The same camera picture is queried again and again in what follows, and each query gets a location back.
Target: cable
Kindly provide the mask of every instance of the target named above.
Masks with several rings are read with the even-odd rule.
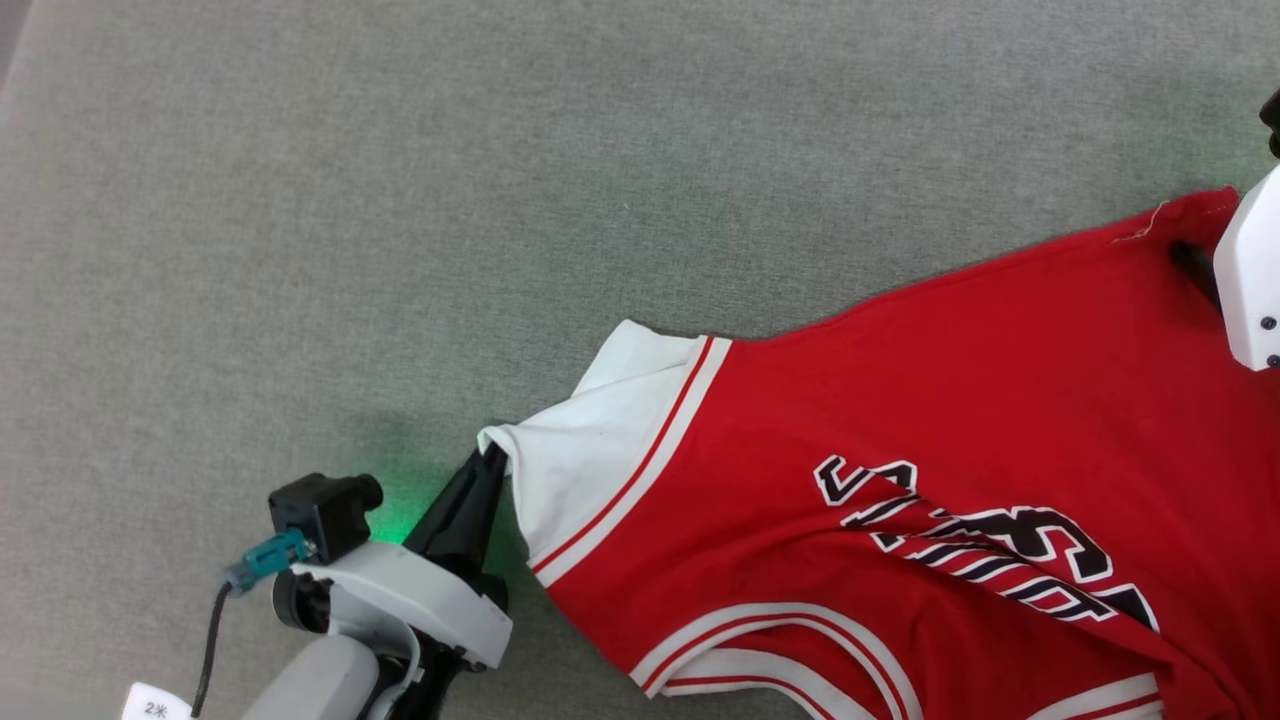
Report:
[[[205,665],[200,670],[196,698],[191,702],[192,720],[200,717],[200,711],[205,707],[205,696],[209,694],[209,680],[214,675],[214,651],[218,648],[218,625],[223,621],[223,606],[232,594],[232,587],[230,583],[223,583],[223,587],[218,588],[218,598],[214,600],[214,615],[209,619],[209,637],[205,639]]]
[[[230,583],[232,597],[241,597],[253,589],[260,580],[288,570],[294,562],[301,562],[315,555],[315,544],[307,541],[302,530],[289,528],[274,538],[257,544],[241,556],[241,561],[224,570]]]

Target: robotic arm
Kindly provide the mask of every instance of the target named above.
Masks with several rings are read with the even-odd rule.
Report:
[[[271,493],[278,532],[312,557],[276,575],[291,626],[324,633],[275,678],[244,720],[434,720],[462,671],[497,667],[511,638],[507,587],[483,571],[507,456],[475,452],[403,544],[369,542],[381,502],[369,475],[308,475]]]
[[[1280,158],[1280,91],[1261,117]],[[1280,167],[1245,193],[1212,260],[1185,242],[1170,255],[1222,313],[1236,361],[1252,370],[1280,368]]]

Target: red stripe trim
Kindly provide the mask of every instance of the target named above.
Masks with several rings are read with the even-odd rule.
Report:
[[[1094,710],[1093,712],[1085,712],[1084,715],[1075,715],[1071,720],[1105,720],[1112,715],[1119,715],[1125,710],[1133,710],[1134,707],[1142,707],[1160,700],[1160,693],[1151,693],[1146,697],[1139,697],[1138,700],[1130,700],[1129,702],[1121,702],[1119,705],[1112,705],[1111,707],[1103,710]]]
[[[559,557],[566,550],[572,547],[577,541],[582,539],[582,536],[591,532],[591,528],[599,525],[600,520],[603,520],[604,516],[608,515],[609,511],[613,510],[613,507],[622,501],[622,496],[625,496],[627,491],[631,489],[631,486],[636,484],[636,480],[640,479],[640,475],[645,471],[645,468],[649,466],[649,461],[653,460],[654,454],[658,452],[658,446],[662,445],[663,438],[667,436],[667,430],[671,429],[671,423],[672,420],[676,419],[676,413],[680,410],[680,406],[685,402],[685,396],[689,395],[689,388],[692,387],[694,378],[698,377],[698,370],[703,368],[703,363],[707,360],[707,355],[710,352],[710,348],[712,348],[712,338],[707,338],[703,342],[703,351],[698,356],[698,363],[694,364],[694,370],[689,373],[689,377],[685,379],[685,387],[680,388],[680,395],[676,396],[676,402],[671,406],[671,413],[667,414],[667,420],[662,424],[662,428],[658,430],[658,437],[654,438],[653,443],[649,446],[649,452],[645,454],[644,460],[640,461],[640,466],[636,468],[636,471],[631,474],[631,478],[627,480],[627,483],[622,486],[622,489],[620,489],[618,493],[613,496],[613,500],[611,500],[609,503],[605,505],[603,510],[595,514],[595,518],[591,518],[590,523],[584,525],[581,530],[573,533],[573,537],[568,538],[568,541],[566,541],[564,544],[559,546],[558,548],[556,548],[554,552],[552,552],[540,562],[534,565],[534,573],[540,573],[543,568],[545,568],[553,560]]]
[[[818,701],[809,697],[809,693],[801,691],[800,688],[787,683],[786,680],[778,680],[776,678],[765,678],[763,675],[727,675],[723,678],[681,678],[678,680],[672,680],[667,683],[672,687],[678,685],[723,685],[731,683],[759,683],[763,685],[776,685],[780,688],[786,688],[797,696],[805,698],[805,701],[815,707],[818,712],[827,720],[836,720],[836,716],[827,711],[826,707],[818,705]]]
[[[897,685],[893,684],[893,679],[890,678],[888,671],[884,670],[884,666],[881,665],[879,660],[876,659],[876,653],[870,652],[867,648],[867,646],[864,646],[858,638],[855,638],[855,637],[850,635],[847,632],[845,632],[845,629],[841,628],[840,625],[836,625],[836,624],[831,623],[826,618],[819,618],[817,615],[806,615],[806,614],[803,614],[803,612],[786,612],[786,614],[778,614],[778,615],[751,615],[751,616],[748,616],[748,618],[737,618],[735,620],[730,620],[728,623],[723,623],[723,624],[721,624],[721,625],[718,625],[716,628],[712,628],[710,630],[707,630],[705,633],[703,633],[703,634],[698,635],[696,638],[689,641],[680,650],[677,650],[676,652],[671,653],[666,660],[663,660],[662,664],[658,665],[658,667],[654,669],[653,674],[649,675],[649,679],[645,680],[645,683],[643,685],[640,685],[640,688],[644,692],[648,693],[649,689],[653,688],[653,684],[658,680],[658,678],[660,678],[662,674],[667,670],[667,667],[671,667],[671,665],[673,662],[676,662],[678,659],[681,659],[692,647],[698,646],[699,643],[705,642],[712,635],[718,634],[718,633],[721,633],[723,630],[727,630],[730,628],[736,628],[739,625],[745,625],[748,623],[759,623],[759,621],[768,621],[768,620],[813,620],[814,623],[818,623],[818,624],[823,625],[824,628],[829,628],[829,629],[835,630],[837,634],[840,634],[840,637],[847,639],[849,642],[851,642],[856,647],[861,648],[863,655],[865,655],[867,659],[872,661],[872,665],[876,666],[876,671],[879,673],[879,676],[884,680],[884,684],[888,687],[890,693],[892,694],[891,698],[886,698],[886,700],[890,700],[895,705],[897,705],[900,716],[904,717],[904,719],[906,717],[906,702],[904,702],[902,701],[902,696],[899,694]]]

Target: black cable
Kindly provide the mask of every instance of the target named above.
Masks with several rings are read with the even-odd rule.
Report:
[[[205,707],[205,696],[209,694],[209,680],[214,676],[214,651],[218,648],[218,625],[223,621],[223,606],[227,605],[227,596],[232,593],[232,584],[223,583],[218,588],[218,598],[214,601],[214,615],[209,619],[209,637],[205,639],[205,665],[200,670],[200,684],[196,685],[196,698],[191,702],[191,717],[200,717],[200,711]]]

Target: green light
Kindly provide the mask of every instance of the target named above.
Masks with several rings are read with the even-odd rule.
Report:
[[[429,466],[425,462],[392,461],[372,462],[371,473],[383,486],[383,505],[370,512],[369,530],[378,542],[402,543],[413,530],[422,514],[430,507],[454,468]]]

